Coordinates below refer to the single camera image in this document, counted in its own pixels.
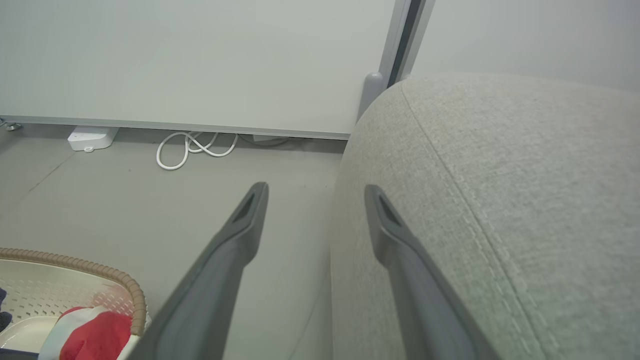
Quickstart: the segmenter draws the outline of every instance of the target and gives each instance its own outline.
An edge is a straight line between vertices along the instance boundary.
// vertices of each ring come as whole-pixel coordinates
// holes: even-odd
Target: white cabinet
[[[346,138],[394,3],[0,0],[0,117]]]

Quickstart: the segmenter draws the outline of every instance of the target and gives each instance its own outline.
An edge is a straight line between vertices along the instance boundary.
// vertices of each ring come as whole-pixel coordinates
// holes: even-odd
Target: laundry basket
[[[91,261],[0,248],[0,288],[7,292],[2,311],[13,315],[12,323],[36,316],[57,318],[78,306],[104,306],[130,316],[131,338],[119,359],[126,358],[148,323],[147,304],[138,283],[125,272]]]

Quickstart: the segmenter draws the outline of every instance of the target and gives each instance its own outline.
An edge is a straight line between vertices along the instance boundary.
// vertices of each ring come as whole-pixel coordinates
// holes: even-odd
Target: sofa
[[[639,94],[454,73],[379,96],[335,185],[335,360],[405,358],[367,184],[387,194],[501,358],[640,358]]]

